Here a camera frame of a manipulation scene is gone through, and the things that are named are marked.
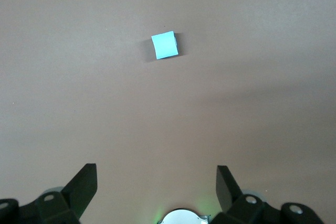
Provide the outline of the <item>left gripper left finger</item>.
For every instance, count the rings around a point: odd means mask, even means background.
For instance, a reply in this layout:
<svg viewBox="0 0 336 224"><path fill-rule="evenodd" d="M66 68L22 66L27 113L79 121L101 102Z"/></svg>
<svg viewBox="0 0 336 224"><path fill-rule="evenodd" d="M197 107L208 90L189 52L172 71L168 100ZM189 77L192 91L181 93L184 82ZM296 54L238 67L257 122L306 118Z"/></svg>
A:
<svg viewBox="0 0 336 224"><path fill-rule="evenodd" d="M1 223L80 223L98 189L97 165L86 164L61 191L49 191L20 206L1 199Z"/></svg>

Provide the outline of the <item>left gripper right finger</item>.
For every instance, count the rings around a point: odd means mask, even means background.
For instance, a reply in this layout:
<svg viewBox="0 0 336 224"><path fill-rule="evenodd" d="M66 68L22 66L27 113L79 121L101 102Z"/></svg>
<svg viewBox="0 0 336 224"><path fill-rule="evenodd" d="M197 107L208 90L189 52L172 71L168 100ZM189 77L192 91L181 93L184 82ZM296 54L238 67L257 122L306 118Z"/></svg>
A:
<svg viewBox="0 0 336 224"><path fill-rule="evenodd" d="M217 166L216 195L222 211L212 223L323 224L316 212L306 205L287 202L276 209L260 197L242 192L227 166Z"/></svg>

